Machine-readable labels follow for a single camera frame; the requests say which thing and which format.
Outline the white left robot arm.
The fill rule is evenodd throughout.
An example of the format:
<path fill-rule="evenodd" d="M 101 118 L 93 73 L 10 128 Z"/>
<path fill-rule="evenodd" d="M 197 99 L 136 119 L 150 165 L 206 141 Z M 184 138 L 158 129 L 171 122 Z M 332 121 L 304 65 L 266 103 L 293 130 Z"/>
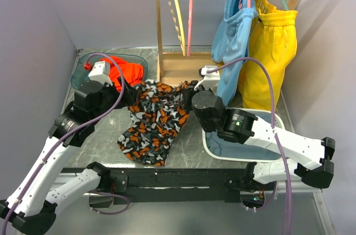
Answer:
<path fill-rule="evenodd" d="M 1 201 L 2 234 L 6 234 L 7 223 L 23 234 L 45 234 L 59 213 L 84 193 L 110 189 L 111 171 L 98 162 L 59 188 L 51 187 L 95 125 L 112 110 L 134 105 L 139 93 L 127 82 L 118 91 L 114 85 L 98 81 L 87 81 L 75 91 L 74 100 L 56 118 L 21 185 Z"/>

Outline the camouflage patterned shorts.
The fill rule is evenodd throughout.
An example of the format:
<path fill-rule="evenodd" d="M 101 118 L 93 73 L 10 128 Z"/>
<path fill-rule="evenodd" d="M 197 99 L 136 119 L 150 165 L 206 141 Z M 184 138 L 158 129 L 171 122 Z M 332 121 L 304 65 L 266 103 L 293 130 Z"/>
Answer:
<path fill-rule="evenodd" d="M 135 87 L 140 95 L 136 104 L 128 107 L 132 125 L 117 140 L 129 160 L 147 166 L 165 165 L 173 140 L 190 116 L 184 95 L 191 86 L 188 81 L 173 87 L 148 79 Z"/>

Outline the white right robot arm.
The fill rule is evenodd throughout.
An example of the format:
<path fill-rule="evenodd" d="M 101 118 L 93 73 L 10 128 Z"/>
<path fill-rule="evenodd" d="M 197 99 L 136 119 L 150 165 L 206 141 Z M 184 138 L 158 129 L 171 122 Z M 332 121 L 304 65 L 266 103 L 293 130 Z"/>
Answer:
<path fill-rule="evenodd" d="M 212 133 L 232 148 L 246 145 L 281 155 L 277 161 L 252 161 L 246 166 L 243 184 L 257 189 L 274 181 L 300 180 L 304 184 L 328 188 L 334 176 L 332 157 L 335 140 L 306 138 L 238 108 L 227 108 L 210 90 L 183 90 L 183 106 L 193 111 L 203 131 Z"/>

